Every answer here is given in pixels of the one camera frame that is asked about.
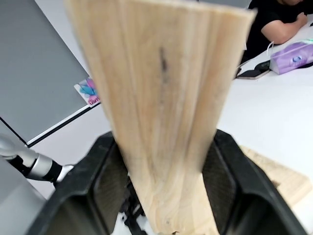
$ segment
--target tissue box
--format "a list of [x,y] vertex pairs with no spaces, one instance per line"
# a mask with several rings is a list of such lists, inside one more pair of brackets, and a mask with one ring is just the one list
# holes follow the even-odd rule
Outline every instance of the tissue box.
[[272,54],[269,68],[277,74],[283,74],[311,62],[313,40],[303,40]]

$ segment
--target wooden plank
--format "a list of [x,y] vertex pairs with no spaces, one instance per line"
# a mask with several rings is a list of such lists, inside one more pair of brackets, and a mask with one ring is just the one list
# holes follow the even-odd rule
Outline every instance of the wooden plank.
[[305,175],[266,158],[247,147],[242,146],[241,149],[246,156],[263,169],[291,208],[312,190],[311,181]]
[[179,0],[67,4],[153,230],[210,234],[201,169],[255,14]]

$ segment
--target person's arm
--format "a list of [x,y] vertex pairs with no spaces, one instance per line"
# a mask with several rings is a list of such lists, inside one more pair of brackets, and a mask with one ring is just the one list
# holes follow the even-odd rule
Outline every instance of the person's arm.
[[274,44],[283,44],[292,38],[308,22],[304,13],[298,15],[297,20],[293,23],[283,23],[280,20],[272,21],[266,24],[261,32]]

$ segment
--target white desk surface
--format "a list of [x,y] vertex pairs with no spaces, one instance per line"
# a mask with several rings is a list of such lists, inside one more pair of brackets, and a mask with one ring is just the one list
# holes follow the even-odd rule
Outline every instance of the white desk surface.
[[[70,30],[62,0],[36,0],[73,54],[86,68],[77,42]],[[303,28],[290,42],[313,37],[313,27]],[[252,68],[266,61],[264,54],[245,66]],[[293,168],[313,181],[313,68],[295,70],[281,76],[269,73],[257,81],[235,80],[218,128],[230,133],[238,144]],[[39,142],[34,150],[61,164],[82,159],[95,139],[110,130],[101,106]],[[45,196],[53,187],[32,182]],[[313,193],[294,208],[309,233],[313,232]],[[129,234],[120,228],[118,233]]]

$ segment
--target wood grain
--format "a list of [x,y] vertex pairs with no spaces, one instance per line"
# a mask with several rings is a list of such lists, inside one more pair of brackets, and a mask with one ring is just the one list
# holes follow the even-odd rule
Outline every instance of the wood grain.
[[255,14],[179,0],[67,5],[153,230],[212,234],[201,168]]

